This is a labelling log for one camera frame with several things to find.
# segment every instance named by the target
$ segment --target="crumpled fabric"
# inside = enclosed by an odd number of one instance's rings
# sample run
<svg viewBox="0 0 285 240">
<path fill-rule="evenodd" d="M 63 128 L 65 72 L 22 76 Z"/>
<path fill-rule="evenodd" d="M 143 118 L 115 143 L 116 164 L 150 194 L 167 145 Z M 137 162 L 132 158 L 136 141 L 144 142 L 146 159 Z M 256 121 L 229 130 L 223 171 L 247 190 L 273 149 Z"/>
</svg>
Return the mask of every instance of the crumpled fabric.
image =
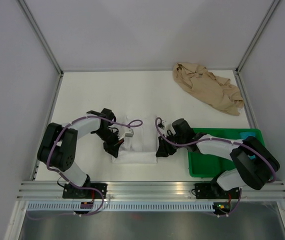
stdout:
<svg viewBox="0 0 285 240">
<path fill-rule="evenodd" d="M 244 100 L 239 88 L 229 78 L 215 76 L 206 67 L 195 63 L 176 63 L 173 79 L 194 98 L 218 111 L 234 116 L 240 115 Z"/>
</svg>

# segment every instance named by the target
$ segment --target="brown towel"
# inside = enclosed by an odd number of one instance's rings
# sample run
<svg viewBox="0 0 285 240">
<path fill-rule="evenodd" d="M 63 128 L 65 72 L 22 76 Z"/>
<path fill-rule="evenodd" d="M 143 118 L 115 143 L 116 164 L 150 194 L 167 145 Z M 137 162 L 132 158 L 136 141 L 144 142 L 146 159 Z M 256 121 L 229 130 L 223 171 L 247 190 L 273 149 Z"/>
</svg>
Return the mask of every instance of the brown towel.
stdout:
<svg viewBox="0 0 285 240">
<path fill-rule="evenodd" d="M 238 109 L 244 106 L 244 100 L 230 79 L 215 76 L 194 63 L 177 63 L 172 74 L 175 82 L 194 98 L 225 114 L 239 116 Z"/>
</svg>

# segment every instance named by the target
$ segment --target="ventilation grille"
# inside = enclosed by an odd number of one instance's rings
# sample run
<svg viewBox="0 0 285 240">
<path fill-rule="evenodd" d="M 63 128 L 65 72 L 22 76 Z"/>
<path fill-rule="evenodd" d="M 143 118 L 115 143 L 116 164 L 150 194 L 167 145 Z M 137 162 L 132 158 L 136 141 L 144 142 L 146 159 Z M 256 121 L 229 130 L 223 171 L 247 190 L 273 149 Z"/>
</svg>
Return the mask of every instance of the ventilation grille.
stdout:
<svg viewBox="0 0 285 240">
<path fill-rule="evenodd" d="M 96 202 L 92 211 L 100 206 Z M 80 201 L 30 201 L 29 211 L 83 211 Z M 213 202 L 109 202 L 103 211 L 112 212 L 213 212 Z"/>
</svg>

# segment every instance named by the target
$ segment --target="blue object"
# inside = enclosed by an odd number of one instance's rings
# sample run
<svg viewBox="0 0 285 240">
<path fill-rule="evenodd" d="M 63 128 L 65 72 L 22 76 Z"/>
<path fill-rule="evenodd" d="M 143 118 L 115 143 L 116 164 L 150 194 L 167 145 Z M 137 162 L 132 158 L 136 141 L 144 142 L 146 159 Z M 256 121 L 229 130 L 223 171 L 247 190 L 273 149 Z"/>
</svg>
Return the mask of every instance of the blue object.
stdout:
<svg viewBox="0 0 285 240">
<path fill-rule="evenodd" d="M 253 131 L 244 131 L 239 133 L 241 139 L 246 139 L 248 137 L 256 137 L 256 133 Z M 249 156 L 251 160 L 255 159 L 255 156 Z"/>
</svg>

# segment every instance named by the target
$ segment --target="white wall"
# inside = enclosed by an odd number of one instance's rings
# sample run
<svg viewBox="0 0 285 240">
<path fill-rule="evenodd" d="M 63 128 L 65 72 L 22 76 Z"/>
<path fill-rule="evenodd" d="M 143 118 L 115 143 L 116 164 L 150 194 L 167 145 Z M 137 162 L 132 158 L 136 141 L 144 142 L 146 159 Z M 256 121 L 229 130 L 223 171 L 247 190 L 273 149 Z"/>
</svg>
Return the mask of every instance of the white wall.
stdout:
<svg viewBox="0 0 285 240">
<path fill-rule="evenodd" d="M 235 68 L 272 0 L 26 0 L 64 71 Z"/>
<path fill-rule="evenodd" d="M 285 1 L 242 71 L 259 128 L 267 147 L 280 162 L 285 183 Z"/>
<path fill-rule="evenodd" d="M 15 0 L 0 0 L 0 239 L 28 179 L 58 74 Z"/>
</svg>

